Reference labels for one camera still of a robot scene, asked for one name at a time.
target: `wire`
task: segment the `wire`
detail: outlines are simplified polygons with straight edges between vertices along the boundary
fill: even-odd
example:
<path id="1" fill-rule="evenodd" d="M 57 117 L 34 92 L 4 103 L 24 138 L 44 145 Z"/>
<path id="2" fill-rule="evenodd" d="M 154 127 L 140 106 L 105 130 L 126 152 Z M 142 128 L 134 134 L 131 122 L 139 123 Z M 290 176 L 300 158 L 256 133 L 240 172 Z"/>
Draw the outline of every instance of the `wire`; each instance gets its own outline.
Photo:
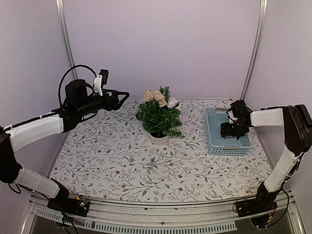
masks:
<path id="1" fill-rule="evenodd" d="M 78 198 L 79 198 L 79 202 L 77 203 L 77 205 L 75 205 L 75 206 L 73 206 L 73 207 L 77 207 L 77 206 L 80 205 L 81 202 L 83 201 L 82 195 L 76 197 L 77 200 L 78 200 Z"/>
<path id="2" fill-rule="evenodd" d="M 94 71 L 92 68 L 90 68 L 90 67 L 88 67 L 88 66 L 86 66 L 86 65 L 82 65 L 82 64 L 73 66 L 72 68 L 68 69 L 67 72 L 63 75 L 63 77 L 62 77 L 62 79 L 60 80 L 60 83 L 59 83 L 59 85 L 58 85 L 58 102 L 59 102 L 59 107 L 60 107 L 60 108 L 62 108 L 62 101 L 61 101 L 61 98 L 60 98 L 60 89 L 61 89 L 61 87 L 62 87 L 62 83 L 63 83 L 65 77 L 67 76 L 67 74 L 68 74 L 70 71 L 72 71 L 72 70 L 74 70 L 75 68 L 78 68 L 78 67 L 87 68 L 87 69 L 89 69 L 89 70 L 93 73 L 93 75 L 94 75 L 95 77 L 97 76 L 96 73 L 95 73 L 95 71 Z"/>
<path id="3" fill-rule="evenodd" d="M 282 186 L 282 191 L 283 191 L 284 194 L 286 194 L 286 196 L 287 196 L 287 206 L 286 206 L 286 209 L 285 209 L 284 213 L 281 215 L 280 218 L 278 218 L 278 220 L 277 220 L 275 223 L 272 223 L 272 224 L 271 224 L 271 220 L 276 216 L 276 213 L 277 213 L 277 212 L 276 212 L 276 209 L 273 207 L 273 214 L 270 216 L 269 221 L 267 222 L 268 225 L 267 225 L 265 228 L 258 228 L 258 227 L 256 227 L 256 226 L 254 226 L 254 224 L 252 223 L 251 218 L 250 218 L 249 220 L 250 220 L 251 224 L 252 224 L 255 228 L 257 228 L 258 230 L 266 229 L 266 228 L 268 228 L 268 227 L 271 227 L 271 226 L 275 225 L 276 223 L 278 223 L 278 222 L 284 217 L 284 215 L 286 214 L 286 212 L 287 212 L 287 210 L 288 210 L 290 198 L 289 198 L 288 193 L 284 190 L 284 184 L 283 184 L 283 186 Z"/>
<path id="4" fill-rule="evenodd" d="M 290 200 L 290 199 L 289 199 L 288 193 L 284 190 L 284 185 L 283 185 L 283 187 L 282 187 L 282 191 L 283 191 L 284 194 L 286 194 L 286 196 L 287 196 L 287 206 L 286 206 L 286 209 L 285 209 L 284 213 L 282 214 L 282 216 L 281 216 L 275 223 L 273 223 L 273 224 L 271 224 L 271 225 L 268 225 L 268 227 L 271 227 L 271 226 L 275 225 L 276 223 L 278 223 L 278 222 L 284 217 L 284 215 L 286 214 L 286 212 L 287 212 L 287 210 L 288 210 L 289 200 Z"/>
<path id="5" fill-rule="evenodd" d="M 62 211 L 62 208 L 60 208 L 58 205 L 56 205 L 56 204 L 55 204 L 50 198 L 48 198 L 46 195 L 41 194 L 41 193 L 39 193 L 39 194 L 42 195 L 42 196 L 44 196 L 44 198 L 47 199 L 48 201 L 51 201 L 51 203 L 52 203 L 56 208 L 58 208 L 58 209 L 60 210 L 60 212 L 61 212 L 62 215 L 64 216 L 64 217 L 63 217 L 63 225 L 65 225 L 65 223 L 64 223 L 64 218 L 66 218 L 66 219 L 72 224 L 72 226 L 73 226 L 73 228 L 74 228 L 76 234 L 79 234 L 78 231 L 77 231 L 76 226 L 74 225 L 74 222 L 70 219 L 70 217 L 68 217 L 68 215 L 67 215 L 64 211 Z M 66 233 L 70 234 L 70 232 L 68 232 L 68 231 L 66 230 L 65 227 L 63 227 L 63 229 L 64 229 L 64 231 L 66 231 Z"/>
<path id="6" fill-rule="evenodd" d="M 10 189 L 11 189 L 13 192 L 15 192 L 15 193 L 17 193 L 17 194 L 21 194 L 20 187 L 19 187 L 17 184 L 15 184 L 16 188 L 18 189 L 17 191 L 11 187 L 11 184 L 10 184 L 10 183 L 9 183 L 8 185 L 9 185 Z"/>
<path id="7" fill-rule="evenodd" d="M 23 124 L 30 123 L 30 122 L 35 121 L 35 120 L 38 120 L 38 119 L 50 117 L 50 116 L 53 116 L 53 115 L 55 115 L 55 114 L 56 114 L 56 113 L 52 111 L 52 113 L 49 113 L 49 114 L 46 114 L 46 115 L 42 115 L 41 117 L 31 118 L 31 119 L 29 119 L 29 120 L 26 120 L 26 121 L 23 121 L 23 122 L 14 124 L 13 126 L 10 126 L 10 127 L 6 128 L 6 129 L 4 129 L 4 131 L 6 132 L 6 131 L 11 130 L 11 129 L 13 129 L 13 128 L 19 127 L 19 126 L 21 126 L 21 125 L 23 125 Z"/>
<path id="8" fill-rule="evenodd" d="M 250 200 L 250 199 L 241 198 L 241 199 L 236 200 L 236 201 L 233 203 L 233 206 L 232 206 L 232 210 L 233 210 L 233 212 L 235 212 L 235 213 L 237 213 L 238 211 L 235 211 L 235 210 L 234 210 L 234 206 L 235 206 L 236 203 L 237 203 L 238 201 L 240 201 L 240 200 L 246 200 L 246 201 L 248 201 L 248 200 Z"/>

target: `light blue basket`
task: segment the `light blue basket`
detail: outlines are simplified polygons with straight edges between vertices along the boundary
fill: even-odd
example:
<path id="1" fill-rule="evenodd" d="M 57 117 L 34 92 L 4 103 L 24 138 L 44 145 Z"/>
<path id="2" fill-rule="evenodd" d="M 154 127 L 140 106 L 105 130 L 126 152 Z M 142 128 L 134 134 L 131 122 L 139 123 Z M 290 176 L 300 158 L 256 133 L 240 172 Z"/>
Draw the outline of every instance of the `light blue basket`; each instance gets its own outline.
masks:
<path id="1" fill-rule="evenodd" d="M 233 136 L 221 137 L 220 124 L 229 122 L 225 108 L 206 108 L 205 120 L 209 155 L 243 156 L 251 148 L 247 134 L 239 140 Z"/>

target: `patterned table surface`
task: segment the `patterned table surface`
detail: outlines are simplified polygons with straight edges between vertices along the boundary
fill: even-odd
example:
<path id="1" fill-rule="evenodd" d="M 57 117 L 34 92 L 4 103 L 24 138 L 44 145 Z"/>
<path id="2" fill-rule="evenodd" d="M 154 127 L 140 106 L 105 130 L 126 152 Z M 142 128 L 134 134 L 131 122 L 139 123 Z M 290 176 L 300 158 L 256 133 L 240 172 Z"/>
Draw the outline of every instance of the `patterned table surface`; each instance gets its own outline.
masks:
<path id="1" fill-rule="evenodd" d="M 135 117 L 140 100 L 72 130 L 50 177 L 74 194 L 144 202 L 193 202 L 254 195 L 271 166 L 251 129 L 245 156 L 208 155 L 204 109 L 232 101 L 181 100 L 183 136 L 153 145 Z"/>

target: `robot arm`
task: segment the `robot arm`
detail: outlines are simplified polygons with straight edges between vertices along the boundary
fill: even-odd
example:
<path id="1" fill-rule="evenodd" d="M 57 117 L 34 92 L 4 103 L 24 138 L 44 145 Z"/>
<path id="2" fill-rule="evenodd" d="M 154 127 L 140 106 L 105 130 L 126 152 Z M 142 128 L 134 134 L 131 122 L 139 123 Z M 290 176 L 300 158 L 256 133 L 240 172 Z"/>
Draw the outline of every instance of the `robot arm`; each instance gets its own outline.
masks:
<path id="1" fill-rule="evenodd" d="M 231 104 L 229 123 L 221 124 L 223 137 L 239 138 L 249 127 L 283 126 L 285 146 L 271 175 L 258 188 L 255 199 L 236 204 L 238 215 L 253 215 L 276 207 L 275 198 L 283 184 L 298 169 L 302 156 L 312 145 L 312 119 L 305 105 L 272 107 L 252 112 L 240 100 Z"/>
<path id="2" fill-rule="evenodd" d="M 103 89 L 107 76 L 108 71 L 101 70 L 93 87 L 85 80 L 73 80 L 65 87 L 66 99 L 60 108 L 13 126 L 0 127 L 0 180 L 44 195 L 49 198 L 49 208 L 86 216 L 88 205 L 85 199 L 80 199 L 79 205 L 76 199 L 68 197 L 69 191 L 63 185 L 17 163 L 14 153 L 35 141 L 74 129 L 90 119 L 89 115 L 95 116 L 98 110 L 118 110 L 129 93 Z M 93 90 L 91 95 L 87 95 L 87 87 Z"/>

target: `white bracket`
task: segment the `white bracket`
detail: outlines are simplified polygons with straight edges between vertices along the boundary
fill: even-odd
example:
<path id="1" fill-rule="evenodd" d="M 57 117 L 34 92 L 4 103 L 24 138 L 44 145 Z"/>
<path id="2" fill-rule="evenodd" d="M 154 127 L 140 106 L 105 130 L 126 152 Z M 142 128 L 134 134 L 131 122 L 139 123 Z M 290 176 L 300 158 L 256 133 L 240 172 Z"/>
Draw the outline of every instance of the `white bracket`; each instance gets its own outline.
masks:
<path id="1" fill-rule="evenodd" d="M 98 93 L 100 96 L 103 96 L 101 85 L 102 85 L 102 76 L 97 75 L 97 77 L 94 80 L 94 91 Z"/>

